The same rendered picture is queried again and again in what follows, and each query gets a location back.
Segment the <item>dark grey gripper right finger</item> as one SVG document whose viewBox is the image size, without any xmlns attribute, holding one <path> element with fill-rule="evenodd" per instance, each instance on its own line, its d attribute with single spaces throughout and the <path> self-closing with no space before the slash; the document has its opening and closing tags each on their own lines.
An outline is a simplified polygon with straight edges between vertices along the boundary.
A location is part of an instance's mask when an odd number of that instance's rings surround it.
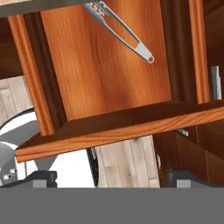
<svg viewBox="0 0 224 224">
<path fill-rule="evenodd" d="M 166 186 L 170 188 L 221 188 L 221 185 L 216 185 L 209 181 L 196 178 L 189 171 L 168 171 Z"/>
</svg>

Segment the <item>orange wooden drawer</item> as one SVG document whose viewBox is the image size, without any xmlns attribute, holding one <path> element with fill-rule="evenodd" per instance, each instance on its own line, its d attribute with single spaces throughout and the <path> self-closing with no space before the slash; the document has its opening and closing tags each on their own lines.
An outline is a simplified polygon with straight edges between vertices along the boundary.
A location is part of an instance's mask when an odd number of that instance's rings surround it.
<svg viewBox="0 0 224 224">
<path fill-rule="evenodd" d="M 81 5 L 9 17 L 39 126 L 18 161 L 224 120 L 224 100 L 210 97 L 203 0 L 106 2 L 152 64 Z M 115 19 L 105 21 L 137 46 Z"/>
</svg>

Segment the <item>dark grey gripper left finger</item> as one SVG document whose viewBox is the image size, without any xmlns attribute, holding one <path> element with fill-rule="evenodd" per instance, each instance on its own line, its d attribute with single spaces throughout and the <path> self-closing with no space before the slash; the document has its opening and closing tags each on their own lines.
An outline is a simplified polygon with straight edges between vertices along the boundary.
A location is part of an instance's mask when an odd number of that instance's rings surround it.
<svg viewBox="0 0 224 224">
<path fill-rule="evenodd" d="M 57 188 L 56 171 L 34 171 L 23 180 L 5 185 L 5 188 Z"/>
</svg>

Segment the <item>white and black round object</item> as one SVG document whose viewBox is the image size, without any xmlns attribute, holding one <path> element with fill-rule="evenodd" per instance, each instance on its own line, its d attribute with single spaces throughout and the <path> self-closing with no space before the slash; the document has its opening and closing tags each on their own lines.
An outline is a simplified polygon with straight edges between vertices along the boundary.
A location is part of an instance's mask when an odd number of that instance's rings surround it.
<svg viewBox="0 0 224 224">
<path fill-rule="evenodd" d="M 0 187 L 23 180 L 36 171 L 56 171 L 58 188 L 96 188 L 98 157 L 94 148 L 20 162 L 16 149 L 39 133 L 34 108 L 27 108 L 0 124 Z"/>
</svg>

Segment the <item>dark brown wooden cupboards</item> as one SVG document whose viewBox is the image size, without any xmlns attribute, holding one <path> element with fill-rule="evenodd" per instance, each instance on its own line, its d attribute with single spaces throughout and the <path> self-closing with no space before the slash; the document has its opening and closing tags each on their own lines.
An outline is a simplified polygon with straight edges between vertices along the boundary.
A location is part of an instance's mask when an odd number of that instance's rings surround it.
<svg viewBox="0 0 224 224">
<path fill-rule="evenodd" d="M 224 187 L 224 120 L 152 136 L 159 184 L 166 187 L 168 171 L 187 171 Z"/>
</svg>

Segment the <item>silver metal tongs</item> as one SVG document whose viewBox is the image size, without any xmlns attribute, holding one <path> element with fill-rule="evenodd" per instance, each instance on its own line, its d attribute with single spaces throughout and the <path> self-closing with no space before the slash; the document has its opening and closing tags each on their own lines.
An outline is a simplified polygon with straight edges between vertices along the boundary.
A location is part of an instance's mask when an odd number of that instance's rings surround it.
<svg viewBox="0 0 224 224">
<path fill-rule="evenodd" d="M 83 4 L 86 11 L 106 30 L 112 33 L 120 42 L 127 46 L 132 52 L 137 54 L 143 60 L 152 64 L 155 58 L 152 52 L 144 45 L 141 39 L 115 14 L 103 1 L 94 1 Z M 105 21 L 105 17 L 109 16 L 115 19 L 137 42 L 136 47 L 128 44 L 120 35 L 118 35 Z"/>
</svg>

